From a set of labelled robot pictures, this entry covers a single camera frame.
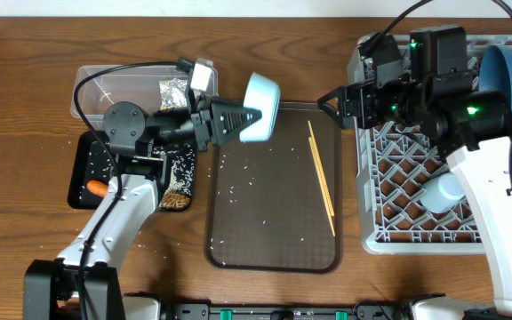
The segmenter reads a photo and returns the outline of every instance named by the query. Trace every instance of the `green light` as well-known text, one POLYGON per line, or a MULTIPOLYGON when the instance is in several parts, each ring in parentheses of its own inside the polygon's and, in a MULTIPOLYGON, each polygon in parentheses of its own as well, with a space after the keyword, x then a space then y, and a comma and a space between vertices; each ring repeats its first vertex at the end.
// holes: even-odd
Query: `green light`
POLYGON ((476 107, 468 107, 468 113, 472 116, 479 111, 479 108, 476 107))

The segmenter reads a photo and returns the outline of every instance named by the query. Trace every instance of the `dark gray tray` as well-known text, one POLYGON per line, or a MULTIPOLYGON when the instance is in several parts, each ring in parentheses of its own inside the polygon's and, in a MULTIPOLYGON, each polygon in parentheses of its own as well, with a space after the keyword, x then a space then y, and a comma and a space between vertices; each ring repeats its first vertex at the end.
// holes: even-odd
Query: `dark gray tray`
POLYGON ((282 103, 263 143, 215 149, 204 251, 219 268, 326 273, 341 258, 340 129, 315 103, 282 103), (314 129, 333 237, 308 144, 314 129))

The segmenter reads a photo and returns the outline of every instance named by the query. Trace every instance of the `green clip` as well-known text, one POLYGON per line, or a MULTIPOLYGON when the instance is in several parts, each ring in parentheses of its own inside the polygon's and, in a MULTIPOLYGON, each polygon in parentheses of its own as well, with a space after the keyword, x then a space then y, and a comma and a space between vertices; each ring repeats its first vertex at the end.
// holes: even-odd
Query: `green clip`
POLYGON ((347 320, 347 312, 337 311, 335 312, 335 320, 347 320))
POLYGON ((232 320, 232 310, 221 310, 220 320, 232 320))

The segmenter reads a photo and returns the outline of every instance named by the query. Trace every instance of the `chopstick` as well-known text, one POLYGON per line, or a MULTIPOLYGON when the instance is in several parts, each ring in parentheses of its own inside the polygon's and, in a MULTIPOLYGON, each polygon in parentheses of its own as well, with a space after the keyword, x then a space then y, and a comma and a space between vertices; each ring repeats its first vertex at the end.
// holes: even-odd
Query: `chopstick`
POLYGON ((308 121, 309 131, 311 132, 311 137, 309 140, 309 147, 311 148, 311 155, 313 156, 313 162, 316 165, 317 179, 319 180, 319 186, 321 187, 321 195, 324 198, 325 204, 325 212, 327 213, 327 219, 329 220, 329 225, 331 226, 331 232, 333 236, 335 236, 335 228, 333 227, 332 217, 335 216, 335 212, 333 210, 333 204, 331 201, 331 196, 329 195, 329 189, 327 187, 327 181, 325 180, 324 168, 321 164, 321 157, 319 156, 319 149, 316 144, 316 137, 313 134, 313 129, 311 128, 311 122, 308 121))

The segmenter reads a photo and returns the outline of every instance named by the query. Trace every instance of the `white wall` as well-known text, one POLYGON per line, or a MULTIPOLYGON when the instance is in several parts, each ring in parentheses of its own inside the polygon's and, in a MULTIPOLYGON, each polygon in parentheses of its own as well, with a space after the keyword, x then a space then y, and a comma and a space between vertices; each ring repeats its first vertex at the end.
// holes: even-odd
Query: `white wall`
MULTIPOLYGON (((0 0, 0 16, 394 17, 417 1, 0 0)), ((491 0, 435 0, 412 16, 506 17, 491 0)))

